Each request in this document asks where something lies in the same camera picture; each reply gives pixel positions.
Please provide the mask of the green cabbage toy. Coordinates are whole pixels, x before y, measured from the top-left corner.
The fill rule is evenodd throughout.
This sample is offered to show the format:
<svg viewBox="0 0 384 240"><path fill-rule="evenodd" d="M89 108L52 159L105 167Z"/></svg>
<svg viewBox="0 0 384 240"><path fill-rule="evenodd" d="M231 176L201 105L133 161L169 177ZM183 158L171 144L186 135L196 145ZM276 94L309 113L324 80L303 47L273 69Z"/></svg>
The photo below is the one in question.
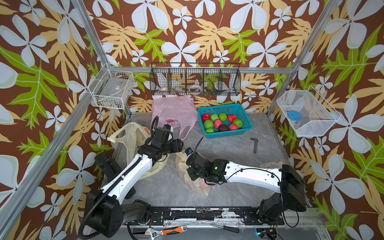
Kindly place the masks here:
<svg viewBox="0 0 384 240"><path fill-rule="evenodd" d="M214 122L212 120L206 120L203 123L204 129L213 129L214 128Z"/></svg>

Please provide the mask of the green bumpy fruit toy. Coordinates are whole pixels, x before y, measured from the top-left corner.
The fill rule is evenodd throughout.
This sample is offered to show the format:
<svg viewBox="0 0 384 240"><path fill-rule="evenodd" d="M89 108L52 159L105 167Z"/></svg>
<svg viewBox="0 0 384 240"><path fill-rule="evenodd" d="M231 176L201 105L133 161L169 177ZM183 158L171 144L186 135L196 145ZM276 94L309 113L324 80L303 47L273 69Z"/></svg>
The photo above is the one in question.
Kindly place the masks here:
<svg viewBox="0 0 384 240"><path fill-rule="evenodd" d="M219 116L217 115L217 114L212 114L211 115L211 121L215 121L215 120L219 120L220 118L219 118Z"/></svg>

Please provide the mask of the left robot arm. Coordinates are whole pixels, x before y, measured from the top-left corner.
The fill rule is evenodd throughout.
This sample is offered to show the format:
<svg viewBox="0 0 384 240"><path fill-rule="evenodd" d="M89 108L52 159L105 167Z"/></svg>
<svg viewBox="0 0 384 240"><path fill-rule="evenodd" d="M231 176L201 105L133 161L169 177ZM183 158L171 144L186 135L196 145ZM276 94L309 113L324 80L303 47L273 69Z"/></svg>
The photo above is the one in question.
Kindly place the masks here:
<svg viewBox="0 0 384 240"><path fill-rule="evenodd" d="M99 234L112 237L124 224L123 201L136 182L164 156L182 151L184 143L173 138L170 125L158 127L159 117L154 117L151 135L138 146L138 153L128 166L104 187L87 195L86 211L79 228L80 240L89 240Z"/></svg>

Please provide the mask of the green round fruit toy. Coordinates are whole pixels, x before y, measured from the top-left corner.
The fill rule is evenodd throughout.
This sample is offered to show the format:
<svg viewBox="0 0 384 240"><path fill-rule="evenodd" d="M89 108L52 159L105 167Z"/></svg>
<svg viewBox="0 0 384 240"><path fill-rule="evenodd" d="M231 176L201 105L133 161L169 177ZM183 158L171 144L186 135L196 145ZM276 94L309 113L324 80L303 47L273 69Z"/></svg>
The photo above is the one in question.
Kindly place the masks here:
<svg viewBox="0 0 384 240"><path fill-rule="evenodd" d="M236 125L239 129L241 129L243 127L243 121L240 119L235 119L233 121L233 124Z"/></svg>

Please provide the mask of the pale yellow bag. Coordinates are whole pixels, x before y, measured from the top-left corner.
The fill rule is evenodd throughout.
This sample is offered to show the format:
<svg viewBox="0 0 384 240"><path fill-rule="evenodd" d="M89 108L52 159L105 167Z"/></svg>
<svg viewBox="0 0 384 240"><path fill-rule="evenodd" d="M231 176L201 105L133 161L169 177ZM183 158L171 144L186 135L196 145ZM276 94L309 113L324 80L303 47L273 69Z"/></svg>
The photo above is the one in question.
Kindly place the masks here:
<svg viewBox="0 0 384 240"><path fill-rule="evenodd" d="M202 196L208 196L211 190L211 186L207 185L204 179L201 178L197 178L193 181L188 174L187 170L189 166L186 164L186 162L187 157L184 153L176 153L176 168L179 171L179 177L192 191Z"/></svg>

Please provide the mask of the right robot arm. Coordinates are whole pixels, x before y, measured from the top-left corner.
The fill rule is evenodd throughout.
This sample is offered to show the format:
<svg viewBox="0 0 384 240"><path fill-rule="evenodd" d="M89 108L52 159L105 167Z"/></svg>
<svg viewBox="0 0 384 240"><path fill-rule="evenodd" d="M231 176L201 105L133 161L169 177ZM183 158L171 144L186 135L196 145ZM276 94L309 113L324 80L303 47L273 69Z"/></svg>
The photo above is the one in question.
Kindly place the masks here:
<svg viewBox="0 0 384 240"><path fill-rule="evenodd" d="M243 183L274 192L262 200L256 213L263 224L275 223L286 210L307 210L304 179L289 165L279 169L262 169L243 166L228 160L209 161L191 148L185 150L187 173L191 180L202 179L207 185Z"/></svg>

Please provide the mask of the pink plastic bag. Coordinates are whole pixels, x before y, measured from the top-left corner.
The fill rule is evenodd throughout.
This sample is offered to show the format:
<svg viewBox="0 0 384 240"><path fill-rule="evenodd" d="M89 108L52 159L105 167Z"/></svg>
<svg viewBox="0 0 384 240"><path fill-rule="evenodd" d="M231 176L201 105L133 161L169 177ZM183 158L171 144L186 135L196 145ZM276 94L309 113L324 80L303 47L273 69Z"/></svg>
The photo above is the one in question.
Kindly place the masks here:
<svg viewBox="0 0 384 240"><path fill-rule="evenodd" d="M158 116L158 124L180 127L179 139L187 138L189 132L198 121L198 112L195 108L194 99L189 96L163 97L154 100L152 104L152 120Z"/></svg>

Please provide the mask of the red apple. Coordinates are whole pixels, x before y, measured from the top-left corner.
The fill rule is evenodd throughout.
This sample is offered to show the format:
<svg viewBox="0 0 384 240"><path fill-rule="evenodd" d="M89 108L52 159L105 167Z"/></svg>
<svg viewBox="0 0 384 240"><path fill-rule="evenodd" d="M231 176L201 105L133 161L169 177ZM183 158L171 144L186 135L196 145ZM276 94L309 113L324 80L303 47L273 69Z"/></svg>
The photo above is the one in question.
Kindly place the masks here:
<svg viewBox="0 0 384 240"><path fill-rule="evenodd" d="M204 114L202 115L202 121L203 121L203 123L204 123L205 121L207 121L207 120L211 120L211 115L210 115L210 114L207 114L207 113L204 113Z"/></svg>

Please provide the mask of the green apple toy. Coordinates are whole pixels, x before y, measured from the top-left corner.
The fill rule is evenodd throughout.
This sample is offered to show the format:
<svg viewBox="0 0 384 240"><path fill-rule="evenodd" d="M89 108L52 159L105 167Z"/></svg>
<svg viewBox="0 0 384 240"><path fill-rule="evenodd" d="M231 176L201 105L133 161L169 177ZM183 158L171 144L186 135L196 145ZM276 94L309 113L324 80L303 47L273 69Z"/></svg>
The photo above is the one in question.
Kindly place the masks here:
<svg viewBox="0 0 384 240"><path fill-rule="evenodd" d="M225 113L221 113L221 114L219 114L219 118L220 118L220 120L221 120L222 122L225 122L225 121L227 121L228 116L227 116L227 114L225 114Z"/></svg>

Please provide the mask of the small red fruit toy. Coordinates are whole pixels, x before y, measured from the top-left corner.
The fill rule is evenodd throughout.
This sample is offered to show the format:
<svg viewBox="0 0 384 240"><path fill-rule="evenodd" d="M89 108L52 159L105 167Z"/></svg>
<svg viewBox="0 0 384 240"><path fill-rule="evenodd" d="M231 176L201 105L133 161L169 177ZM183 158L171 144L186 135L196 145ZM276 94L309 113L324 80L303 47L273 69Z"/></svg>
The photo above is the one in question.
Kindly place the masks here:
<svg viewBox="0 0 384 240"><path fill-rule="evenodd" d="M237 125L235 125L235 124L231 124L231 125L229 126L229 129L230 129L231 131L233 131L233 130L238 130L239 127L238 127Z"/></svg>

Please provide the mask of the teal plastic basket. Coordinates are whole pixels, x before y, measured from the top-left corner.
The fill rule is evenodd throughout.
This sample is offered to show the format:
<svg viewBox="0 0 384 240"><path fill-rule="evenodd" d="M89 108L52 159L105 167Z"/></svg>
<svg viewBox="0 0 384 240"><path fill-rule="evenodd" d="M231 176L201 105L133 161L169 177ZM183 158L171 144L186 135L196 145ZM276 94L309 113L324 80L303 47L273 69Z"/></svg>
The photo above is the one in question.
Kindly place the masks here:
<svg viewBox="0 0 384 240"><path fill-rule="evenodd" d="M198 116L208 139L242 135L253 129L250 117L240 104L199 108Z"/></svg>

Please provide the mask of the yellow plastic bag with fruit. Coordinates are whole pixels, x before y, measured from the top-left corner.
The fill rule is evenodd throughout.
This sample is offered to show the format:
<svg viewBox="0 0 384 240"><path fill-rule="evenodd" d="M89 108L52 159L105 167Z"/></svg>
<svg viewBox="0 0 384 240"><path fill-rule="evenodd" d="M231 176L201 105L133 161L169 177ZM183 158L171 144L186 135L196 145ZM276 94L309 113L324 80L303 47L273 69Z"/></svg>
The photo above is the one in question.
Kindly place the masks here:
<svg viewBox="0 0 384 240"><path fill-rule="evenodd" d="M116 154L116 162L124 169L138 153L138 146L145 143L150 137L150 130L136 122L127 123L115 133L107 137L114 147L120 146Z"/></svg>

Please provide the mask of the pink red fruit toy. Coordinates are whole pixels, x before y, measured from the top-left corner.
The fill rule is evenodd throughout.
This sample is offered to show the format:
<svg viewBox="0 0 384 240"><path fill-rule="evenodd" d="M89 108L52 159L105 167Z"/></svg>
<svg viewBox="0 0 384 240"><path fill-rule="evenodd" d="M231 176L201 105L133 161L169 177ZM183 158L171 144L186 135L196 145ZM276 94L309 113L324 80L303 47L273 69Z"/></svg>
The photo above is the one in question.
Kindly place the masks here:
<svg viewBox="0 0 384 240"><path fill-rule="evenodd" d="M214 120L214 128L219 129L223 122L220 119Z"/></svg>

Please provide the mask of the dark purple fruit toy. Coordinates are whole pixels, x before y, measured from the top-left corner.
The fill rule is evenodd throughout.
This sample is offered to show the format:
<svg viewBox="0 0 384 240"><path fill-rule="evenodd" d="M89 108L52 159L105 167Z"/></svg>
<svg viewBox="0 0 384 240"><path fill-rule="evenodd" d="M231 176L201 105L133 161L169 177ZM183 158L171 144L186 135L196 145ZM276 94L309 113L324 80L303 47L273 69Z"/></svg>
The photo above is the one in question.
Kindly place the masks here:
<svg viewBox="0 0 384 240"><path fill-rule="evenodd" d="M218 130L219 130L219 132L226 132L226 131L229 131L230 128L229 128L229 126L222 124L221 126L219 126Z"/></svg>

